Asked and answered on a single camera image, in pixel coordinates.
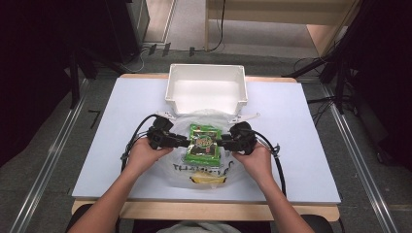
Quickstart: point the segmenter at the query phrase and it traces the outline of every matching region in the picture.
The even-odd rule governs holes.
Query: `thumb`
[[[157,157],[157,159],[161,158],[162,156],[170,153],[173,149],[172,148],[162,148],[160,150],[156,150],[155,152],[155,156]]]
[[[239,153],[239,152],[233,152],[232,153],[233,157],[235,157],[237,160],[239,160],[239,162],[243,163],[243,157],[244,155]]]

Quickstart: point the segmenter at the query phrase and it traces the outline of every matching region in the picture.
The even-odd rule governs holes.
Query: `white tabletop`
[[[157,111],[173,112],[165,103],[167,80],[119,78],[91,144],[73,196],[100,197],[120,174],[120,156],[138,124]],[[281,146],[281,163],[288,199],[296,204],[337,204],[340,198],[300,83],[247,83],[249,102],[242,115],[272,144]],[[151,126],[148,121],[142,130]],[[273,175],[279,175],[272,159]],[[157,164],[133,187],[129,198],[138,200],[265,202],[246,172],[218,188],[177,187]]]

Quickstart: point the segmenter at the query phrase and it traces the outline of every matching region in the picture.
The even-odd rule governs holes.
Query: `white table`
[[[172,112],[164,101],[167,80],[150,79],[161,78],[151,75],[129,77],[123,76],[115,84],[73,191],[77,198],[74,209],[100,197],[116,179],[124,147],[144,117],[156,111]],[[327,219],[337,220],[336,204],[340,198],[300,83],[248,82],[247,88],[249,102],[241,113],[260,113],[259,118],[248,122],[272,144],[281,146],[288,199],[301,214],[328,213]],[[148,121],[143,129],[150,125]],[[280,183],[272,162],[275,180]],[[155,165],[139,178],[120,215],[150,219],[272,219],[258,186],[246,172],[241,176],[240,181],[216,189],[181,188],[170,185]],[[165,212],[161,207],[164,204],[173,209]],[[223,214],[223,204],[232,215]],[[219,206],[221,215],[214,213],[214,205]],[[248,214],[236,211],[234,215],[233,208],[247,210]]]

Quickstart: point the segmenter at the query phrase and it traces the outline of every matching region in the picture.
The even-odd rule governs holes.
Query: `white plastic bag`
[[[173,121],[174,126],[170,132],[188,137],[190,126],[209,125],[220,129],[222,134],[227,134],[232,126],[229,121],[234,116],[228,115],[216,110],[202,110],[189,115],[180,116]],[[185,161],[188,152],[187,148],[177,148],[171,153],[163,156],[157,163],[174,186],[189,188],[215,188],[218,185],[233,182],[236,178],[236,172],[244,171],[240,162],[238,162],[230,151],[219,148],[220,165],[195,165]]]

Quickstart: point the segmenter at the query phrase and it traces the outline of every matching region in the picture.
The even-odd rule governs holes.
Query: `person's left hand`
[[[171,148],[153,150],[149,146],[149,139],[141,138],[133,145],[124,171],[137,178],[152,167],[158,159],[172,150]]]

